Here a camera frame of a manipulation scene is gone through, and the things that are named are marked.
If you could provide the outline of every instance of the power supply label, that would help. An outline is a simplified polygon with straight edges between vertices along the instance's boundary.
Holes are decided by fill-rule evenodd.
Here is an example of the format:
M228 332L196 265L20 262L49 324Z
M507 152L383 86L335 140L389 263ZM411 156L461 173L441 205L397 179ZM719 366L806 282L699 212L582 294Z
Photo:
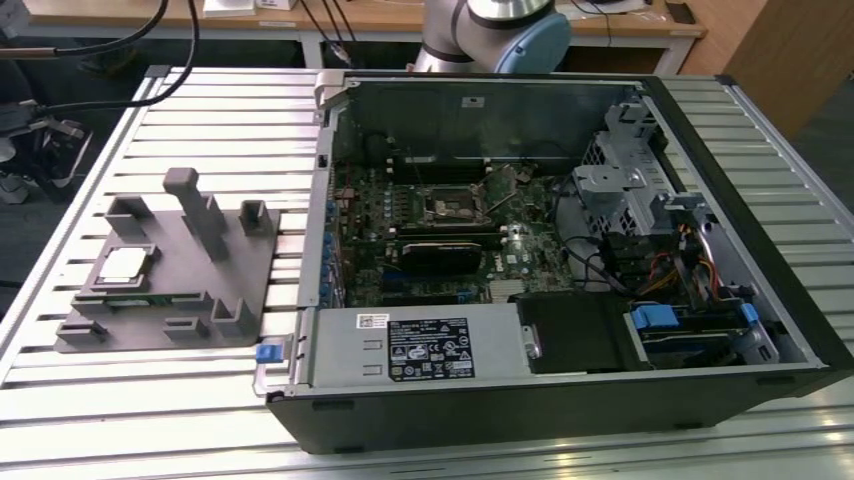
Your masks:
M468 319L388 321L388 378L407 382L473 376Z

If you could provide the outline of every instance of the floor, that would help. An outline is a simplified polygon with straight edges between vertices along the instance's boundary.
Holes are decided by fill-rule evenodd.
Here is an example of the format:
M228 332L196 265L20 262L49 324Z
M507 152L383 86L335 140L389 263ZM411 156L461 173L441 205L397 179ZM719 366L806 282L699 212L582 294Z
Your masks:
M70 41L25 39L20 46L64 46ZM416 46L383 47L364 45L355 52L368 68L400 68L415 58ZM72 59L32 62L22 67L24 75L0 62L0 101L29 98L34 95L42 103L113 100L128 98L139 84L148 64L180 65L184 62L184 42L153 40L140 43L135 63L125 72L109 79L97 78L77 68ZM205 41L199 52L199 65L232 67L300 67L303 59L291 42L227 42ZM76 120L96 132L81 172L84 175L97 156L119 112L80 114ZM827 105L794 141L794 146L827 182L848 208L854 208L854 82L846 82ZM42 195L33 193L24 205L0 203L0 281L21 282L38 258L65 207L52 204ZM5 312L16 291L0 287L0 314Z

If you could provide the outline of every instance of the blue latch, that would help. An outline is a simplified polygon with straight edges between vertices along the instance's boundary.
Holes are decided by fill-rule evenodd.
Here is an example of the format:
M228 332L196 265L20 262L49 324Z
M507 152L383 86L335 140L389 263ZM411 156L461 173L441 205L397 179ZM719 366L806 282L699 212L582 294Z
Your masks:
M257 363L284 362L284 345L260 344L255 349L255 362Z
M670 305L640 305L631 312L635 328L678 327L676 312Z
M456 303L457 304L463 304L468 301L468 299L472 297L473 293L471 292L471 290L457 290L456 291Z
M747 323L751 325L755 324L759 321L759 312L756 312L756 307L752 306L752 303L742 303L739 308Z

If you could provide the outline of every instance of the cardboard box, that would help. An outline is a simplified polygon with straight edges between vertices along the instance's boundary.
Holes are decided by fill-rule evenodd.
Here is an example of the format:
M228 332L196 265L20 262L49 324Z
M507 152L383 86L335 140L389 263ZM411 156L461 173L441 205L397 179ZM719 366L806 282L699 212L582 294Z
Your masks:
M253 0L204 0L204 18L255 15Z
M255 0L259 8L275 8L276 10L291 10L296 5L296 0Z

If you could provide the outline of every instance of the aluminum slotted table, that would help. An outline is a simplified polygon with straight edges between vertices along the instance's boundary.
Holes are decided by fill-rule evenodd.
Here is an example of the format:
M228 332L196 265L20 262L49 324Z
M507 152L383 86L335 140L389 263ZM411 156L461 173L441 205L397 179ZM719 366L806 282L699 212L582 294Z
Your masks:
M176 78L147 78L151 96ZM161 193L193 167L221 208L280 209L264 336L293 330L317 127L315 71L196 69L161 104L125 112L0 324L2 478L850 478L854 380L770 402L718 427L443 449L311 456L252 391L255 349L61 355L56 328L109 227L109 198ZM736 87L667 87L842 338L854 341L854 222ZM692 177L668 152L683 183Z

